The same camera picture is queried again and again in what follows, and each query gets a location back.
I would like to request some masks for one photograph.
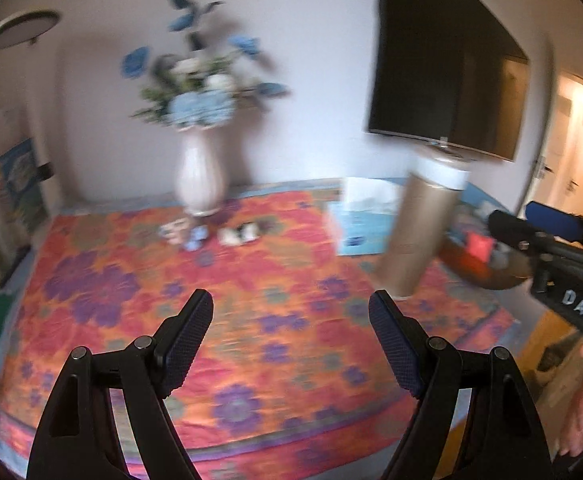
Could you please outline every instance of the screw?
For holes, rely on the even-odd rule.
[[[503,361],[507,361],[507,359],[509,359],[511,356],[508,349],[501,346],[494,348],[494,355]]]
[[[434,350],[444,350],[447,342],[442,337],[432,337],[429,339],[429,346]]]
[[[71,358],[78,361],[87,355],[87,349],[84,346],[77,346],[71,351]]]
[[[138,350],[142,350],[143,348],[151,345],[152,341],[153,339],[150,335],[142,335],[136,338],[136,340],[133,342],[133,346],[135,346]]]

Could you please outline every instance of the television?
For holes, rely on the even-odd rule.
[[[480,0],[380,0],[377,134],[513,160],[529,58]]]

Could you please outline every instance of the light blue box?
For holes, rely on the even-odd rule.
[[[327,230],[340,256],[380,254],[385,251],[396,216],[361,211],[345,211],[341,202],[328,202]]]

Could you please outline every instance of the textured gripper pad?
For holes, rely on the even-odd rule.
[[[396,381],[417,399],[425,392],[425,383],[420,375],[418,354],[409,344],[405,334],[390,314],[391,306],[376,293],[369,298],[369,321],[376,332]]]
[[[212,318],[213,300],[207,292],[180,330],[172,347],[165,354],[164,376],[156,388],[163,399],[184,383]]]

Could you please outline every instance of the vase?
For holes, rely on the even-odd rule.
[[[191,126],[179,129],[182,135],[175,195],[191,216],[217,213],[226,197],[225,171],[213,143],[215,128]]]

